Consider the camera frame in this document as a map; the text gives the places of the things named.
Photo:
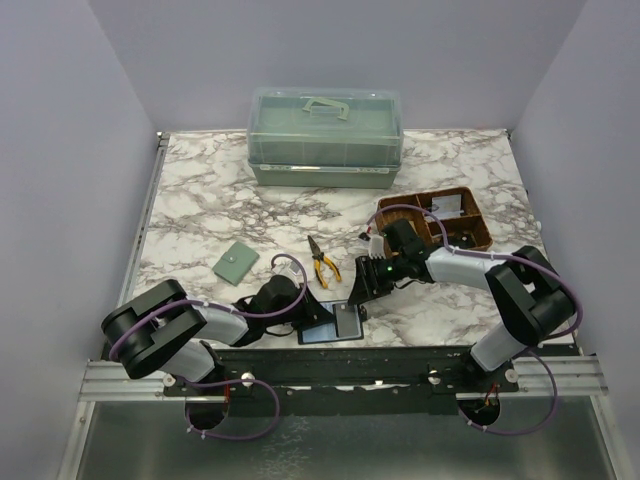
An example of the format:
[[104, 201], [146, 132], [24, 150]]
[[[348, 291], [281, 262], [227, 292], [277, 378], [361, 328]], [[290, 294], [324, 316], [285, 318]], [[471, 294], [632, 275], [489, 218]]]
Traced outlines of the grey credit card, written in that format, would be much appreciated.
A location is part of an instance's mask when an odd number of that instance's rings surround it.
[[336, 337], [339, 340], [352, 340], [362, 335], [358, 309], [348, 304], [334, 306]]

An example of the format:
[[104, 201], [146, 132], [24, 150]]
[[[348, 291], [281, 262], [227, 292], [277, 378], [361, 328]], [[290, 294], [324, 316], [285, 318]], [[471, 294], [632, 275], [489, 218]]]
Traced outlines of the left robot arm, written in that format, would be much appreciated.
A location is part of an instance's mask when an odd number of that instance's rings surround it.
[[209, 395], [220, 387], [222, 372], [207, 348], [192, 339], [240, 348], [274, 326], [305, 331], [335, 320], [332, 308], [284, 275], [273, 276], [257, 294], [229, 306], [190, 298], [170, 279], [111, 312], [101, 330], [111, 346], [109, 359], [120, 362], [130, 378], [163, 370], [187, 378], [197, 393]]

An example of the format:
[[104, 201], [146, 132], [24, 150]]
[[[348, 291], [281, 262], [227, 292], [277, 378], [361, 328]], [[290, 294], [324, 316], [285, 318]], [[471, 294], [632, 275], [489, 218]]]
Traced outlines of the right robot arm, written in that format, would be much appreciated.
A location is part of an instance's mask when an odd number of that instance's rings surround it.
[[496, 380], [496, 369], [528, 348], [556, 338], [557, 328], [570, 318], [579, 324], [583, 308], [575, 293], [553, 270], [544, 255], [525, 246], [512, 254], [428, 245], [405, 218], [372, 236], [369, 253], [356, 259], [355, 282], [348, 298], [352, 306], [384, 297], [401, 280], [455, 283], [489, 292], [501, 316], [470, 349], [460, 367], [460, 379], [480, 392]]

